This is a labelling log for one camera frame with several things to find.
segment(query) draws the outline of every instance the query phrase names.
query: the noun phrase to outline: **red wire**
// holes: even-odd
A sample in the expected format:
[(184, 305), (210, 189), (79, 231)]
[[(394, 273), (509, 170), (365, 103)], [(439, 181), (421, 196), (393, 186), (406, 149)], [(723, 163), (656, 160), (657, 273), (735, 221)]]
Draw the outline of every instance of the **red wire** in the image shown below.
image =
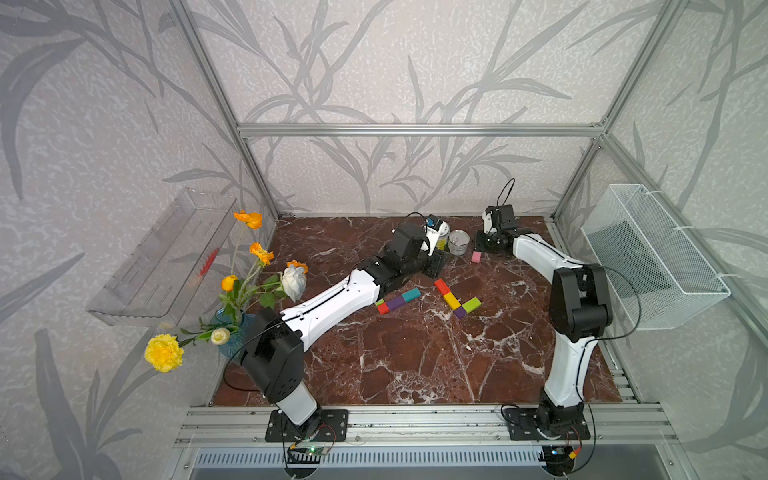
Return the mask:
[(317, 431), (319, 432), (319, 431), (320, 431), (320, 429), (321, 429), (322, 427), (326, 427), (326, 428), (328, 428), (328, 430), (330, 430), (331, 432), (333, 432), (333, 443), (331, 444), (331, 448), (330, 448), (330, 449), (328, 449), (328, 451), (330, 452), (330, 451), (331, 451), (331, 449), (333, 448), (333, 446), (336, 444), (336, 430), (334, 430), (334, 429), (331, 427), (331, 425), (326, 425), (325, 423), (323, 423), (323, 424), (322, 424), (322, 425), (321, 425), (321, 426), (320, 426), (320, 427), (317, 429)]

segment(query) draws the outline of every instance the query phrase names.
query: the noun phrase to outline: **wallpaper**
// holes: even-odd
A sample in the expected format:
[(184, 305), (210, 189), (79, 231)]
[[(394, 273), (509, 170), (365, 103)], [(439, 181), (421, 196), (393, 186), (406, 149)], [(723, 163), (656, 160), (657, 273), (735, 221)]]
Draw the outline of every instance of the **wallpaper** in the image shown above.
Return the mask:
[[(554, 210), (583, 137), (263, 138), (253, 156), (280, 210), (295, 215), (479, 215), (509, 178), (517, 214)], [(452, 155), (445, 165), (441, 151)], [(327, 156), (333, 162), (319, 162)]]
[[(85, 306), (184, 187), (264, 212), (243, 243), (274, 222), (167, 3), (4, 0), (0, 33), (0, 478), (157, 478), (221, 357), (157, 374), (159, 330)], [(210, 315), (234, 247), (183, 322)]]
[[(609, 154), (596, 157), (557, 222), (574, 257), (595, 260), (581, 226), (609, 184), (628, 181)], [(609, 330), (620, 335), (631, 327), (617, 311)], [(637, 331), (614, 343), (641, 400), (661, 402), (699, 478), (764, 478), (768, 353), (727, 301), (677, 329)]]
[(768, 309), (768, 2), (702, 5), (611, 133)]
[[(663, 2), (188, 3), (243, 124), (599, 122)], [(521, 211), (550, 213), (586, 145), (251, 141), (279, 208), (321, 216), (474, 213), (510, 177)]]

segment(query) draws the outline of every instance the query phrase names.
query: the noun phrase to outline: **blue glass vase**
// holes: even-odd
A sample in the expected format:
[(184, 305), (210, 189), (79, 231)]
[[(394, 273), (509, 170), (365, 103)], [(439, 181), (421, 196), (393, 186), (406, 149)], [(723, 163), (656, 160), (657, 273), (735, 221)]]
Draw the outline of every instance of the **blue glass vase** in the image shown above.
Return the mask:
[[(253, 315), (247, 313), (240, 314), (240, 329), (235, 333), (230, 334), (230, 340), (223, 345), (219, 345), (219, 352), (226, 356), (228, 359), (232, 356), (242, 353), (243, 342), (245, 342), (245, 332), (248, 329), (251, 321), (253, 321)], [(229, 325), (230, 317), (224, 315), (224, 309), (219, 310), (211, 319), (211, 324), (218, 323), (219, 325)]]

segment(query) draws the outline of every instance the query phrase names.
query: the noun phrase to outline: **purple block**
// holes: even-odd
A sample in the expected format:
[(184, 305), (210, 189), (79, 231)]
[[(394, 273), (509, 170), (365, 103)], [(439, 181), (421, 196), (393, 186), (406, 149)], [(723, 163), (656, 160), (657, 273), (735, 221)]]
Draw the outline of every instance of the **purple block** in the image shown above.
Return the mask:
[(400, 308), (401, 306), (406, 304), (406, 299), (402, 298), (402, 295), (396, 296), (395, 298), (391, 299), (389, 302), (386, 303), (386, 305), (389, 307), (389, 311), (393, 311), (394, 309)]

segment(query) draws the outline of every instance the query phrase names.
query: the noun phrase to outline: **red marble surface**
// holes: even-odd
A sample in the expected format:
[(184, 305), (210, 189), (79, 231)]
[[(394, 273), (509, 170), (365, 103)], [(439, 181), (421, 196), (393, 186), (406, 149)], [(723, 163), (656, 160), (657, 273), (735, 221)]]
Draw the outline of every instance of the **red marble surface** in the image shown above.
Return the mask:
[[(453, 230), (474, 238), (480, 217), (449, 217)], [(355, 265), (381, 250), (401, 218), (300, 218), (281, 220), (273, 241), (276, 261), (265, 274), (296, 259), (307, 263), (311, 298), (339, 282)], [(544, 219), (521, 217), (551, 242)], [(472, 245), (451, 257), (441, 278), (460, 302), (477, 296), (482, 305), (464, 319), (428, 277), (417, 274), (399, 292), (414, 286), (422, 295), (384, 316), (374, 306), (333, 327), (305, 354), (305, 381), (323, 405), (397, 403), (538, 403), (554, 354), (554, 330), (547, 314), (550, 286), (514, 257), (482, 254), (472, 263)], [(290, 300), (282, 307), (293, 305)], [(227, 380), (255, 388), (237, 366)], [(589, 402), (620, 402), (611, 373), (594, 351), (584, 386)], [(214, 405), (266, 405), (259, 392), (222, 384)]]

